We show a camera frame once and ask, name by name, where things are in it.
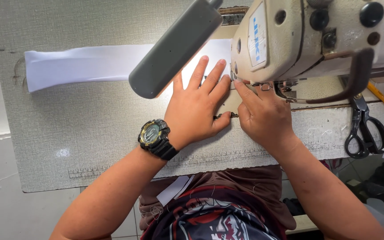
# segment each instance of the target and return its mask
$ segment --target watch strap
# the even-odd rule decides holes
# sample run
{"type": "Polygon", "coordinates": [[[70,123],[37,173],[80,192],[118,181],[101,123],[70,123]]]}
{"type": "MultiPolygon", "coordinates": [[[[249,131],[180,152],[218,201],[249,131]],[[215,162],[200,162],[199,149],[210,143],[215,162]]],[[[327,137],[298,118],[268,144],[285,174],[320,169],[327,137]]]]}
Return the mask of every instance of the watch strap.
{"type": "Polygon", "coordinates": [[[179,153],[179,151],[177,151],[168,140],[161,141],[161,143],[157,147],[150,149],[150,152],[153,153],[155,156],[161,158],[162,160],[166,161],[171,160],[174,156],[179,153]]]}

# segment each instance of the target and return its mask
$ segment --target person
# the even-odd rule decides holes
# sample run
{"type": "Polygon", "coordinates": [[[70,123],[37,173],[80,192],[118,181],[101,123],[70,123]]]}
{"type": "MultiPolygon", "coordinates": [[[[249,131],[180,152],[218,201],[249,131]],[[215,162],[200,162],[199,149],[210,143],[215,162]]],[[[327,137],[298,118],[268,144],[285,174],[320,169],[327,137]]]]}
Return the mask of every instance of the person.
{"type": "MultiPolygon", "coordinates": [[[[181,74],[164,120],[169,143],[182,150],[214,137],[230,124],[230,112],[213,120],[230,77],[219,78],[221,59],[202,85],[203,56],[186,89],[181,74]]],[[[328,240],[384,240],[384,229],[354,194],[296,137],[289,103],[273,91],[257,95],[235,80],[242,97],[241,128],[283,167],[304,210],[328,240]]],[[[279,165],[195,175],[184,194],[162,206],[156,196],[176,177],[152,178],[167,161],[140,146],[111,166],[67,208],[50,239],[103,240],[121,225],[140,194],[142,240],[281,240],[296,227],[281,197],[279,165]]]]}

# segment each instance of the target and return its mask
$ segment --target forearm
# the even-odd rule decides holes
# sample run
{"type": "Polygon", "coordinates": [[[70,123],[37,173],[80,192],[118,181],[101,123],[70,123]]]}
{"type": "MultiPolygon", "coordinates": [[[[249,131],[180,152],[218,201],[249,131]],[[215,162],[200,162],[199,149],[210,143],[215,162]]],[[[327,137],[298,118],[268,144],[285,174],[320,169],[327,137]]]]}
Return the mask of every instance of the forearm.
{"type": "Polygon", "coordinates": [[[358,198],[296,137],[276,153],[309,218],[330,239],[384,239],[384,229],[358,198]]]}
{"type": "Polygon", "coordinates": [[[125,220],[142,189],[166,161],[137,147],[86,188],[57,223],[50,239],[103,239],[125,220]]]}

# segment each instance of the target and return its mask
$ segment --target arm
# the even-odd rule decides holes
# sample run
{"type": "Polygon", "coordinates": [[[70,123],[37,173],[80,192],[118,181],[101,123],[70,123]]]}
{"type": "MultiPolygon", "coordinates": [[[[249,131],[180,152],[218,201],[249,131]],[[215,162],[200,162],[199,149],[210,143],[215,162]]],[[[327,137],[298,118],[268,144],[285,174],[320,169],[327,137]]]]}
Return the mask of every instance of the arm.
{"type": "Polygon", "coordinates": [[[273,91],[258,95],[235,81],[242,97],[242,129],[284,168],[309,218],[326,239],[384,240],[384,229],[355,195],[324,167],[293,132],[290,104],[273,91]]]}
{"type": "MultiPolygon", "coordinates": [[[[218,83],[226,61],[219,61],[198,88],[207,64],[208,57],[202,57],[186,90],[180,73],[173,79],[173,96],[164,120],[171,129],[168,139],[176,150],[215,136],[230,123],[229,112],[213,121],[216,104],[230,84],[228,75],[218,83]]],[[[125,220],[143,188],[165,164],[166,161],[140,147],[135,148],[72,202],[50,240],[111,239],[110,235],[125,220]]]]}

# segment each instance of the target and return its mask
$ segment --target left hand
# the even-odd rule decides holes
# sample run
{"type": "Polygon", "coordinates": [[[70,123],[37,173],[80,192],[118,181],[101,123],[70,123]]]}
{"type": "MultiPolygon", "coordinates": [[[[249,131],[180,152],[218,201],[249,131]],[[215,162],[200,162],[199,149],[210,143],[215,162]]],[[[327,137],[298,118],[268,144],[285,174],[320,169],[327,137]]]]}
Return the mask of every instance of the left hand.
{"type": "Polygon", "coordinates": [[[219,119],[213,120],[217,103],[229,90],[229,75],[224,75],[218,81],[226,67],[226,61],[219,60],[199,87],[207,64],[208,57],[203,56],[186,90],[183,89],[181,72],[173,79],[173,96],[164,120],[171,130],[168,140],[178,151],[191,143],[215,136],[230,123],[230,112],[225,112],[219,119]]]}

